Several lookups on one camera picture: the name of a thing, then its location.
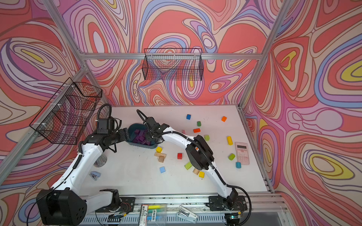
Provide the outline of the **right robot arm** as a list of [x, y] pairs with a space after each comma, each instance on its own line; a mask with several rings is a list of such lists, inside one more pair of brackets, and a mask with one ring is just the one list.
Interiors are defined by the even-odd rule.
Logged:
[[150, 141], [166, 141], [184, 148], [192, 166], [205, 173], [217, 188], [217, 196], [211, 196], [208, 207], [212, 211], [252, 211], [251, 199], [245, 189], [229, 185], [221, 175], [213, 152], [205, 139], [198, 135], [188, 136], [167, 124], [159, 124], [153, 117], [136, 110], [147, 128], [146, 138]]

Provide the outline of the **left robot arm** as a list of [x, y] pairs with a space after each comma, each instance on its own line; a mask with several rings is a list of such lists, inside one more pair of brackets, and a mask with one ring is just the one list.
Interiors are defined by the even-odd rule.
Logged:
[[41, 221], [44, 225], [78, 226], [86, 215], [106, 208], [110, 212], [121, 210], [122, 201], [116, 189], [103, 189], [96, 195], [82, 198], [79, 193], [95, 162], [109, 149], [117, 151], [118, 143], [130, 139], [122, 121], [108, 112], [106, 118], [97, 113], [97, 128], [78, 144], [77, 158], [49, 190], [41, 190], [36, 197]]

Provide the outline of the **teal plastic storage bin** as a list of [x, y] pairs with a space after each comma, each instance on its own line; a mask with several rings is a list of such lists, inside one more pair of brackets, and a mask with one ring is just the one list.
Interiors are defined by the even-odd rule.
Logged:
[[148, 149], [157, 148], [158, 144], [155, 141], [146, 139], [147, 127], [141, 123], [134, 123], [129, 126], [128, 134], [130, 139], [127, 141], [129, 145], [143, 147]]

